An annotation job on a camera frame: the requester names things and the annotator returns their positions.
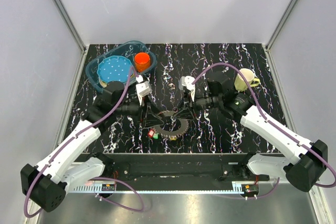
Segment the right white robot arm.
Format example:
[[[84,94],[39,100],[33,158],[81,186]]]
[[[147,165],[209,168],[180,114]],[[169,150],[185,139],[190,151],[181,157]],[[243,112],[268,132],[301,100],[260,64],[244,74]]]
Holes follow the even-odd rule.
[[[326,143],[321,140],[312,142],[275,121],[259,109],[249,95],[236,91],[230,78],[222,72],[206,75],[208,92],[200,98],[195,97],[194,80],[191,76],[180,78],[179,89],[183,91],[183,99],[173,115],[175,118],[192,120],[196,111],[219,109],[224,117],[257,133],[283,155],[248,154],[238,167],[242,179],[268,175],[285,178],[300,191],[310,191],[327,169]]]

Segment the red key tag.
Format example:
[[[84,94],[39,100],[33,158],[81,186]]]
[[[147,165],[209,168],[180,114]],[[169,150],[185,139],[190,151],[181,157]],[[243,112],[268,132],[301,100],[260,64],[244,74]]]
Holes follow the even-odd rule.
[[[149,132],[148,132],[148,136],[149,136],[150,138],[152,138],[154,134],[155,134],[155,131],[152,130],[152,129],[150,129]]]

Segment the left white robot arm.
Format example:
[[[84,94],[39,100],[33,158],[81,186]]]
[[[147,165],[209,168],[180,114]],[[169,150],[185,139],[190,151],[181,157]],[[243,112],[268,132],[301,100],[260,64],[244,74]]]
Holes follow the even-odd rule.
[[[55,210],[68,192],[86,181],[113,175],[113,161],[103,154],[95,154],[83,164],[71,168],[71,164],[92,142],[98,139],[110,126],[113,114],[139,115],[140,121],[149,123],[153,111],[148,95],[152,92],[149,82],[137,78],[136,100],[126,102],[128,84],[112,81],[87,108],[68,137],[47,157],[36,165],[26,164],[20,171],[23,194],[26,196],[24,213],[28,218],[28,201],[32,200],[41,210]]]

